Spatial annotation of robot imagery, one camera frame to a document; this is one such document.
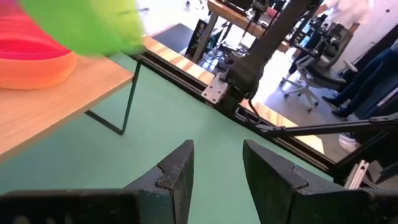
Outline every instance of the office chair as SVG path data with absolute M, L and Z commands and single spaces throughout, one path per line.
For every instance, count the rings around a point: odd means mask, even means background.
M 308 55 L 296 62 L 297 70 L 304 79 L 304 83 L 299 84 L 290 81 L 288 78 L 283 78 L 281 81 L 281 83 L 287 82 L 296 87 L 295 90 L 287 92 L 284 95 L 285 99 L 291 94 L 297 94 L 297 96 L 304 95 L 310 104 L 310 107 L 307 108 L 307 112 L 309 113 L 314 107 L 319 105 L 319 98 L 312 92 L 310 86 L 338 90 L 341 85 L 345 84 L 345 80 L 331 71 L 331 66 L 340 58 L 349 41 L 352 39 L 353 34 L 340 24 L 332 24 L 325 35 L 329 35 L 329 37 L 327 37 L 328 39 L 326 40 L 326 36 L 322 38 L 328 43 L 324 46 L 324 49 L 322 49 L 322 53 L 319 57 L 315 58 Z M 354 72 L 358 71 L 349 61 L 344 60 L 344 63 L 346 69 Z

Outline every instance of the green mat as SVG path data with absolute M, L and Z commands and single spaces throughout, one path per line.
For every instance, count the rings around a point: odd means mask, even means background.
M 113 59 L 134 71 L 136 63 L 129 57 L 121 54 Z M 128 93 L 129 86 L 93 111 L 121 125 Z M 121 188 L 186 139 L 195 142 L 189 223 L 259 223 L 244 175 L 244 139 L 253 139 L 330 179 L 142 68 L 124 136 L 82 115 L 0 166 L 0 193 L 16 189 Z

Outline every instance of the desk leg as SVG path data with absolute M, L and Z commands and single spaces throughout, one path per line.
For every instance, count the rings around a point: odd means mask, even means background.
M 213 31 L 214 26 L 216 25 L 218 16 L 213 12 L 210 16 L 209 23 L 207 23 L 205 32 L 203 33 L 202 37 L 200 37 L 199 44 L 195 54 L 193 55 L 192 62 L 198 63 L 199 59 L 201 58 L 202 54 L 205 51 L 207 46 L 207 42 L 209 41 L 211 32 Z
M 96 121 L 100 122 L 101 124 L 105 125 L 107 128 L 109 128 L 110 130 L 114 131 L 115 133 L 118 133 L 119 135 L 123 135 L 124 132 L 126 132 L 126 129 L 127 129 L 127 122 L 129 120 L 132 99 L 133 99 L 133 96 L 134 96 L 134 91 L 136 90 L 136 85 L 137 85 L 137 81 L 138 81 L 140 68 L 141 68 L 141 62 L 138 60 L 137 61 L 137 66 L 136 66 L 136 71 L 134 72 L 134 77 L 132 78 L 130 94 L 129 94 L 129 99 L 127 101 L 126 112 L 124 114 L 124 120 L 123 120 L 122 129 L 118 128 L 117 126 L 115 126 L 114 124 L 112 124 L 109 121 L 105 120 L 100 115 L 92 112 L 91 110 L 86 111 L 86 114 L 89 117 L 93 118 L 94 120 L 96 120 Z

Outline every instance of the jeans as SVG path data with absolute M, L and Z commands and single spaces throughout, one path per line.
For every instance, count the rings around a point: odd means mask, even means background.
M 307 42 L 307 44 L 305 44 L 304 47 L 305 47 L 306 49 L 310 49 L 310 50 L 314 49 L 314 48 L 319 44 L 319 41 L 321 40 L 321 37 L 322 37 L 322 36 L 321 36 L 320 34 L 314 32 L 314 33 L 312 34 L 312 36 L 311 36 L 311 39 Z M 300 60 L 301 58 L 304 58 L 306 55 L 307 55 L 306 52 L 301 51 L 301 53 L 298 55 L 298 57 L 297 57 L 296 59 L 294 59 L 294 61 L 293 61 L 293 63 L 292 63 L 292 66 L 290 66 L 290 68 L 289 68 L 289 74 L 293 74 L 293 73 L 295 73 L 295 72 L 297 71 L 296 62 L 297 62 L 298 60 Z
M 346 114 L 353 113 L 388 76 L 398 71 L 398 53 L 390 48 L 383 51 L 360 71 L 355 79 L 335 98 L 337 105 L 352 99 L 343 109 Z

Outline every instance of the person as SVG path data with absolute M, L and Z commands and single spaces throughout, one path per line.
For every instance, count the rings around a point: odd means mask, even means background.
M 346 118 L 353 113 L 361 103 L 372 94 L 373 89 L 388 76 L 398 72 L 398 39 L 388 49 L 363 68 L 355 79 L 336 97 L 323 96 L 331 105 L 340 107 L 346 100 L 352 99 L 345 108 L 332 111 L 335 116 Z
M 327 24 L 331 22 L 340 23 L 350 32 L 354 33 L 361 24 L 364 24 L 369 19 L 372 7 L 373 0 L 324 0 L 314 16 L 318 16 L 329 10 L 331 11 L 330 15 L 325 20 Z M 321 35 L 314 32 L 304 47 L 314 49 L 318 45 L 320 38 Z M 298 55 L 289 68 L 286 78 L 289 78 L 297 71 L 296 62 L 306 55 L 305 52 L 301 52 Z

